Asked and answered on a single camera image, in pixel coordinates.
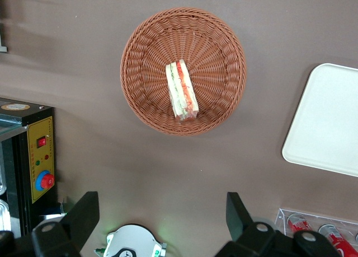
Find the machine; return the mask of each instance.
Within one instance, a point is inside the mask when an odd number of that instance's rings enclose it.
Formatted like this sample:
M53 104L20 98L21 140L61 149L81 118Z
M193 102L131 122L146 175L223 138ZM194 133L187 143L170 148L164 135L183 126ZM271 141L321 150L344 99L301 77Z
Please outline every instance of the machine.
M0 98L0 230L30 233L58 206L54 109Z
M107 236L104 256L165 257L166 243L158 242L153 234L139 225L125 225Z

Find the red can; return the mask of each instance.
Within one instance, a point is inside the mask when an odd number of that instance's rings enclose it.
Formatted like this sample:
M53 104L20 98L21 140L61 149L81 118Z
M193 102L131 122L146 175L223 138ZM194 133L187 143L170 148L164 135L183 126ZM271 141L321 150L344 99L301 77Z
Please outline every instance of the red can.
M290 226L293 233L301 230L311 231L308 221L300 213L293 213L287 218L287 224Z
M345 240L334 225L323 225L318 232L333 244L342 257L358 257L358 252Z

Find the round wicker basket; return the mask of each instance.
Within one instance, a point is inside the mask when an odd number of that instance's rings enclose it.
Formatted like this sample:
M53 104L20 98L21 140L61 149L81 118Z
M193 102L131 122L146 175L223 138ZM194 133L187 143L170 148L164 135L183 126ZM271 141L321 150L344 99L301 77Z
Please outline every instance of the round wicker basket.
M172 110L166 65L184 59L199 105L197 118L178 122ZM121 61L128 104L148 126L171 135L197 135L222 123L238 105L246 61L234 32L196 8L159 12L129 38Z

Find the clear plastic container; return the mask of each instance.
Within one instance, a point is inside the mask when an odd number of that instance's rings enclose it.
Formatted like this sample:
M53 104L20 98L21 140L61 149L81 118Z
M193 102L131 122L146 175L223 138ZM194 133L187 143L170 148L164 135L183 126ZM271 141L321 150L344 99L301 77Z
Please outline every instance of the clear plastic container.
M315 232L318 232L318 229L322 225L334 225L339 230L341 235L355 248L355 250L358 250L358 242L356 241L356 236L358 234L358 223L280 208L276 217L275 225L279 231L289 237L293 237L293 232L287 223L287 218L293 213L302 214L303 217L308 221L309 225L312 227L312 230Z

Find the white tray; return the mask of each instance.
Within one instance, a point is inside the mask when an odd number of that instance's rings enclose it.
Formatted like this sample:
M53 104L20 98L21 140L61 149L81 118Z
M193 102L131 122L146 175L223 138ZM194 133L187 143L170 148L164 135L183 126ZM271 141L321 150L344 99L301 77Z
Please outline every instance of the white tray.
M322 64L311 72L282 155L358 176L358 69Z

